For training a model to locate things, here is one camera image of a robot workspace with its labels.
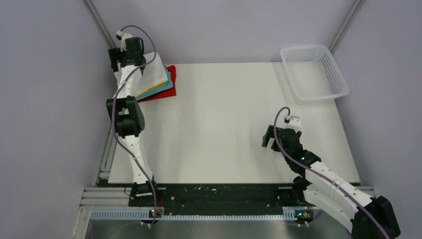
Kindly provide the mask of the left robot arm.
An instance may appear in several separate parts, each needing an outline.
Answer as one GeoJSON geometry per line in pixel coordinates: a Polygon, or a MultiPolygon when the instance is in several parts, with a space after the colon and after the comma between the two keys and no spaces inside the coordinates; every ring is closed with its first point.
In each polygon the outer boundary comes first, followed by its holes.
{"type": "Polygon", "coordinates": [[[130,205],[136,206],[137,200],[141,199],[146,205],[156,207],[160,193],[156,190],[142,144],[145,118],[132,88],[134,83],[141,80],[148,61],[144,56],[141,38],[126,34],[120,36],[119,40],[120,47],[108,51],[112,69],[119,77],[116,93],[106,101],[112,135],[127,152],[132,169],[130,205]]]}

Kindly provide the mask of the white t shirt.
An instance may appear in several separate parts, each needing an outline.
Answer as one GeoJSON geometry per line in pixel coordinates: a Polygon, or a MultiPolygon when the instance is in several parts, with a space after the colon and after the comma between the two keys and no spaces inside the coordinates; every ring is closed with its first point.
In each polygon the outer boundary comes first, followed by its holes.
{"type": "Polygon", "coordinates": [[[145,58],[147,61],[153,60],[152,63],[146,65],[143,72],[140,69],[134,72],[120,91],[119,96],[124,96],[127,93],[129,96],[136,97],[148,89],[168,81],[166,68],[162,64],[160,56],[157,54],[154,58],[152,52],[146,54],[145,58]]]}

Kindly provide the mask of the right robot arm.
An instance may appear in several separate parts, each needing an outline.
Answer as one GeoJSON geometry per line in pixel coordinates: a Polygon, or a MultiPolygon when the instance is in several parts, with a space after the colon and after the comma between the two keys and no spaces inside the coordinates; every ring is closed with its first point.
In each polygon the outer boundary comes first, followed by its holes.
{"type": "Polygon", "coordinates": [[[395,239],[401,235],[391,202],[374,197],[339,177],[321,158],[303,148],[301,131],[269,125],[262,146],[280,152],[298,177],[292,199],[298,205],[310,203],[342,224],[354,239],[395,239]]]}

